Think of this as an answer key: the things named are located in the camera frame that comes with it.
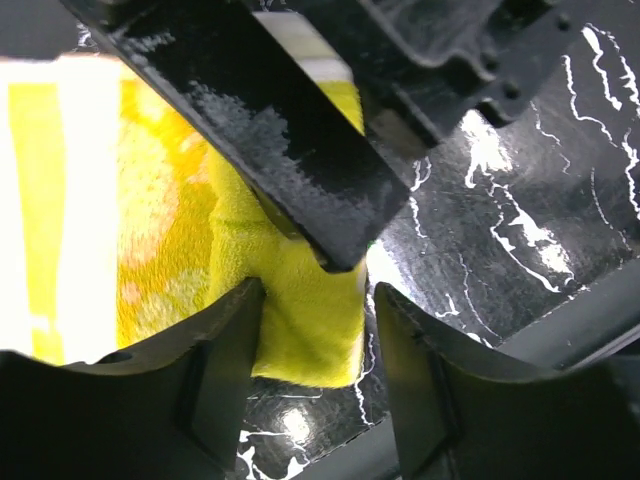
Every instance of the black marble surface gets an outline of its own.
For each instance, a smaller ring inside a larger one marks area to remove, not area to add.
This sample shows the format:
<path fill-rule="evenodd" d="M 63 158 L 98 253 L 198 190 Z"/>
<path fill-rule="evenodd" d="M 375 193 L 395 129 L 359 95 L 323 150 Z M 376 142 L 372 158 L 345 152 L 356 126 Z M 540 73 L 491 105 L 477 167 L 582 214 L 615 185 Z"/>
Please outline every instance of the black marble surface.
<path fill-rule="evenodd" d="M 0 3 L 0 55 L 95 49 L 55 2 L 20 2 L 29 11 L 8 3 Z M 603 3 L 518 122 L 496 131 L 471 112 L 446 144 L 407 165 L 413 198 L 368 255 L 372 285 L 392 283 L 497 346 L 638 257 L 640 5 Z M 355 386 L 256 379 L 232 478 L 293 478 L 385 418 L 376 338 L 368 296 Z"/>

